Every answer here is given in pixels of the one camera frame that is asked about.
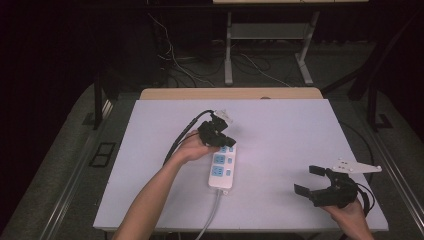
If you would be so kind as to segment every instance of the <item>dark background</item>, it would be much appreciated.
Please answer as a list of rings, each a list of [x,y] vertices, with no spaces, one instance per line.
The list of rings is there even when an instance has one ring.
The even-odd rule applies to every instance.
[[[323,9],[314,41],[376,42],[382,46],[376,48],[378,55],[419,9],[412,3],[396,1],[396,7],[384,9]],[[298,17],[299,11],[292,16]],[[223,13],[161,15],[176,46],[203,58],[207,58],[208,41],[224,36],[225,16]],[[158,86],[162,75],[156,57],[161,39],[153,37],[154,28],[145,14],[125,14],[125,11],[96,14],[72,1],[8,0],[0,3],[0,17],[2,231],[75,101],[96,76],[101,77],[108,97],[116,98],[120,91]],[[275,20],[275,17],[267,14],[269,19],[263,20]],[[423,26],[421,11],[375,76],[379,88],[421,139],[424,139]]]

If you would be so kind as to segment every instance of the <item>wrist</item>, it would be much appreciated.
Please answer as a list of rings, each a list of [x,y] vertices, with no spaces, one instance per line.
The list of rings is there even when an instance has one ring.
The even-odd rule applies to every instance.
[[[185,160],[186,157],[181,152],[175,152],[172,154],[171,158],[168,160],[168,162],[172,162],[177,164],[179,167],[183,166],[187,161]]]

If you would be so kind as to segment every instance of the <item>metal frame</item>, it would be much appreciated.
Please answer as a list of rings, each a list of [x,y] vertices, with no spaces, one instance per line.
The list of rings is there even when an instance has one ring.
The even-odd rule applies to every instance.
[[[295,54],[295,58],[305,84],[312,86],[313,81],[305,63],[305,57],[311,44],[318,17],[319,11],[316,11],[313,13],[309,23],[233,24],[231,21],[231,12],[228,12],[224,65],[225,85],[232,86],[234,84],[231,66],[231,39],[303,39],[302,49],[299,53]]]
[[[421,234],[424,236],[424,208],[421,205],[418,198],[415,196],[412,189],[409,187],[408,182],[400,171],[399,167],[396,165],[396,161],[393,156],[390,154],[386,145],[373,129],[372,126],[365,120],[365,116],[363,116],[363,111],[361,111],[359,103],[354,105],[354,109],[358,116],[358,119],[361,120],[363,128],[366,130],[368,135],[371,137],[374,145],[376,146],[378,153],[381,156],[381,162],[383,168],[389,174],[390,178],[393,181],[399,195],[404,201],[406,207],[408,208],[412,218],[417,224],[418,229]]]
[[[103,106],[102,119],[107,120],[111,111],[113,109],[113,105],[111,102],[106,101]],[[81,154],[76,162],[75,168],[72,172],[72,175],[69,177],[66,186],[64,187],[62,193],[58,197],[54,209],[50,215],[50,218],[46,225],[44,226],[43,232],[41,233],[39,239],[40,240],[48,240],[54,239],[57,231],[63,221],[63,218],[68,211],[69,205],[71,204],[72,199],[74,198],[79,183],[81,182],[82,175],[84,173],[85,166],[88,165],[90,161],[90,154],[93,151],[94,146],[96,145],[100,134],[102,133],[105,126],[105,122],[103,124],[100,122],[97,131],[92,131],[88,136],[87,141],[81,151]]]

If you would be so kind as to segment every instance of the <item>wire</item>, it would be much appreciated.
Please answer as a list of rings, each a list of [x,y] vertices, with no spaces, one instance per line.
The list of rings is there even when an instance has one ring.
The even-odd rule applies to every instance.
[[[175,142],[172,144],[171,148],[168,151],[168,154],[165,157],[165,161],[163,161],[163,165],[165,165],[165,163],[169,160],[169,158],[174,153],[175,149],[177,149],[178,145],[181,143],[181,140],[187,134],[187,132],[194,126],[194,124],[196,124],[199,118],[206,113],[213,114],[214,112],[212,110],[205,110],[201,112],[199,115],[197,115],[197,117],[195,117],[193,120],[191,120],[191,122],[187,125],[186,128],[184,128],[184,130],[180,133],[180,135],[177,137]]]
[[[239,66],[239,64],[242,64],[242,65],[245,65],[245,66],[246,66],[246,64],[243,63],[243,62],[241,62],[240,60],[238,60],[237,58],[235,58],[233,56],[231,57],[231,64],[233,64],[236,68],[238,68],[238,70],[240,70],[240,72],[243,72],[243,73],[246,73],[246,74],[249,74],[249,75],[252,75],[252,76],[261,75],[261,73],[258,72],[258,71],[255,71],[254,73],[251,73],[251,72],[247,72],[247,71],[243,70],[241,68],[241,66]]]
[[[213,218],[215,216],[216,210],[218,209],[218,206],[219,206],[219,200],[221,199],[221,193],[222,193],[222,190],[221,189],[218,189],[217,190],[217,194],[216,194],[216,198],[215,198],[215,204],[214,204],[214,207],[212,209],[211,215],[209,216],[208,221],[206,222],[206,224],[203,227],[203,229],[200,232],[200,234],[197,236],[196,240],[199,240],[202,237],[203,233],[206,231],[206,229],[211,224],[211,222],[212,222],[212,220],[213,220]]]
[[[187,74],[189,77],[196,79],[199,82],[203,82],[203,83],[208,83],[209,85],[211,85],[212,87],[215,87],[215,85],[209,81],[209,80],[202,80],[198,77],[195,77],[193,75],[191,75],[190,73],[188,73],[183,67],[180,66],[180,64],[178,63],[177,59],[175,58],[175,53],[174,53],[174,46],[171,43],[171,40],[169,39],[169,35],[168,35],[168,29],[162,25],[158,20],[156,20],[150,13],[148,13],[149,17],[155,22],[157,23],[159,26],[161,26],[164,30],[165,30],[165,36],[167,38],[168,44],[169,44],[169,50],[168,52],[166,52],[166,54],[171,53],[171,57],[172,60],[174,60],[175,65],[181,69],[185,74]]]
[[[168,76],[169,76],[169,78],[172,78],[172,79],[174,79],[174,81],[175,81],[175,82],[177,82],[177,88],[179,87],[179,86],[178,86],[178,82],[181,82],[181,84],[183,84],[183,85],[184,85],[184,87],[186,87],[186,88],[193,88],[193,87],[188,86],[187,84],[185,84],[185,83],[184,83],[184,81],[182,81],[181,79],[179,79],[177,76],[171,75],[171,74],[169,74],[169,73],[168,73]],[[194,87],[195,87],[195,88],[197,88],[197,84],[196,84],[196,82],[194,81],[194,79],[191,79],[191,78],[190,78],[190,80],[193,82]]]
[[[191,77],[191,78],[193,78],[193,79],[196,79],[197,81],[199,81],[199,82],[203,82],[203,83],[208,83],[209,85],[211,85],[212,87],[215,87],[215,84],[213,84],[211,81],[209,81],[209,80],[202,80],[202,79],[200,79],[200,78],[198,78],[198,77],[195,77],[195,76],[193,76],[193,75],[191,75],[190,73],[188,73],[183,67],[181,67],[180,66],[180,64],[178,64],[178,62],[177,62],[177,60],[175,59],[175,54],[174,54],[174,47],[171,45],[171,56],[172,56],[172,59],[174,60],[174,63],[175,63],[175,65],[179,68],[179,69],[181,69],[185,74],[187,74],[189,77]]]
[[[349,128],[350,130],[352,130],[354,133],[356,133],[356,135],[358,135],[362,141],[365,143],[368,152],[370,153],[370,161],[371,161],[371,165],[375,165],[375,159],[374,159],[374,154],[372,153],[372,149],[370,144],[367,142],[367,140],[358,132],[356,131],[353,127],[349,126],[347,123],[339,121],[340,124],[344,125],[345,127]],[[373,178],[374,174],[370,173],[369,178],[367,180],[368,184],[371,184],[372,178]]]
[[[260,57],[260,56],[258,56],[258,55],[249,55],[248,57],[247,57],[247,55],[244,53],[241,53],[241,51],[239,51],[238,53],[235,53],[235,54],[233,54],[233,56],[237,56],[237,55],[240,55],[240,56],[243,56],[243,58],[245,58],[245,59],[247,59],[248,61],[247,61],[247,63],[242,63],[244,66],[246,66],[246,67],[249,67],[249,68],[252,68],[252,69],[255,69],[255,70],[257,70],[258,68],[261,70],[261,71],[268,71],[268,70],[270,70],[271,69],[271,64],[269,63],[269,61],[268,61],[268,59],[266,59],[266,58],[264,58],[264,57]],[[262,68],[262,67],[260,67],[257,63],[255,63],[254,65],[253,65],[253,67],[251,66],[252,64],[252,61],[251,60],[249,60],[249,58],[250,59],[252,59],[252,58],[254,58],[254,59],[260,59],[260,60],[262,60],[262,61],[264,61],[265,62],[265,64],[266,64],[266,67],[265,68]]]
[[[172,70],[173,70],[173,71],[176,71],[176,72],[179,72],[179,73],[182,73],[182,74],[184,74],[184,75],[186,75],[186,73],[185,73],[185,72],[183,72],[183,71],[181,71],[181,70],[179,70],[179,69],[177,69],[177,68],[172,68]],[[190,78],[190,80],[193,82],[194,87],[197,87],[197,84],[196,84],[195,79],[194,79],[192,76],[188,76],[188,77],[189,77],[189,78]]]
[[[163,57],[162,55],[160,55],[160,54],[158,54],[157,55],[158,56],[158,58],[162,58],[163,60],[165,60],[165,61],[171,61],[172,59],[170,59],[170,58],[166,58],[166,57]]]
[[[277,82],[280,82],[280,83],[282,83],[282,84],[284,84],[284,85],[286,85],[287,87],[292,87],[292,86],[290,86],[290,85],[288,85],[287,83],[285,83],[285,82],[283,82],[283,81],[281,81],[281,80],[278,80],[278,79],[276,79],[276,78],[274,78],[274,77],[271,77],[271,76],[269,76],[268,74],[266,74],[266,73],[264,73],[256,64],[255,64],[255,62],[253,62],[248,56],[246,56],[245,54],[242,54],[242,53],[240,53],[240,55],[242,55],[242,56],[244,56],[245,58],[247,58],[247,60],[249,60],[252,64],[253,64],[253,66],[255,66],[256,67],[256,69],[262,74],[262,75],[264,75],[265,77],[268,77],[268,78],[271,78],[271,79],[273,79],[273,80],[275,80],[275,81],[277,81]]]
[[[234,53],[233,55],[243,55],[243,53],[242,53],[243,51],[240,49],[240,47],[237,47],[237,52],[236,53]],[[255,58],[255,59],[261,59],[262,61],[264,61],[265,63],[266,63],[266,68],[261,68],[261,67],[259,67],[260,69],[261,69],[261,71],[268,71],[269,69],[271,69],[271,64],[269,63],[269,61],[268,61],[268,59],[267,58],[265,58],[265,57],[263,57],[261,54],[249,54],[249,58]]]
[[[371,192],[371,190],[369,189],[369,188],[367,188],[367,187],[365,187],[364,185],[362,185],[362,184],[360,184],[360,183],[356,183],[358,186],[361,186],[362,188],[364,188],[365,190],[367,190],[367,192],[371,195],[371,197],[372,197],[372,204],[371,204],[371,206],[370,206],[370,208],[369,208],[369,210],[368,211],[371,211],[371,209],[373,209],[373,207],[374,207],[374,205],[375,205],[375,196],[374,196],[374,194]]]
[[[216,73],[218,73],[219,70],[222,68],[223,65],[224,65],[224,59],[221,60],[221,62],[219,63],[219,66],[218,66],[217,69],[213,70],[210,73],[202,73],[202,74],[196,73],[196,72],[194,72],[193,70],[191,70],[191,69],[189,69],[187,67],[184,67],[184,66],[182,66],[182,67],[184,69],[186,69],[187,71],[190,71],[191,73],[193,73],[196,77],[206,77],[206,76],[212,76],[212,75],[215,75]]]

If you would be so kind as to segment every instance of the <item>table leg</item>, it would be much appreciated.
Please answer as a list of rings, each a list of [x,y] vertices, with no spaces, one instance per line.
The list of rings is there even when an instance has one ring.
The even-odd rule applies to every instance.
[[[299,65],[300,72],[302,73],[303,81],[305,82],[306,85],[314,84],[312,81],[311,75],[309,74],[309,70],[306,67],[305,57],[306,57],[306,52],[308,51],[309,45],[311,44],[312,36],[314,34],[318,17],[319,17],[319,12],[314,12],[314,14],[312,15],[312,19],[309,23],[308,29],[306,31],[306,36],[304,38],[302,50],[300,51],[300,53],[295,54],[297,64]]]
[[[231,66],[231,12],[228,12],[227,19],[227,41],[225,49],[225,85],[233,85],[233,70]]]

